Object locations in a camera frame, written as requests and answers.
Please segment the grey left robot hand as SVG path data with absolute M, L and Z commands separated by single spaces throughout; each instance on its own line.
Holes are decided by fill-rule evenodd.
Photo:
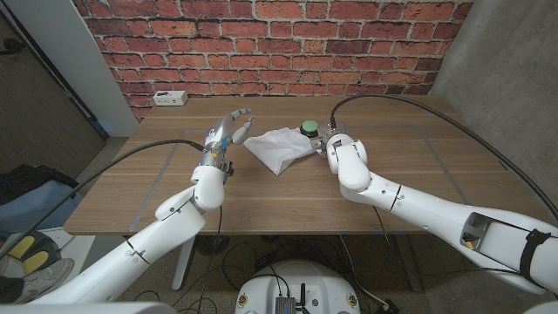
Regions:
M 226 163 L 225 154 L 229 145 L 240 145 L 248 137 L 248 131 L 253 125 L 254 119 L 248 120 L 235 129 L 235 122 L 243 115 L 248 115 L 248 108 L 238 109 L 221 118 L 206 134 L 202 150 L 201 166 L 212 166 L 224 168 Z

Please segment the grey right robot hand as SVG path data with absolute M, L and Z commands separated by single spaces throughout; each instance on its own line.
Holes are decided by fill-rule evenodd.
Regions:
M 321 155 L 326 155 L 326 145 L 328 140 L 336 134 L 346 133 L 346 126 L 343 122 L 338 121 L 336 127 L 333 128 L 330 122 L 325 124 L 319 124 L 317 126 L 317 136 L 311 140 L 311 145 L 316 149 L 316 151 Z

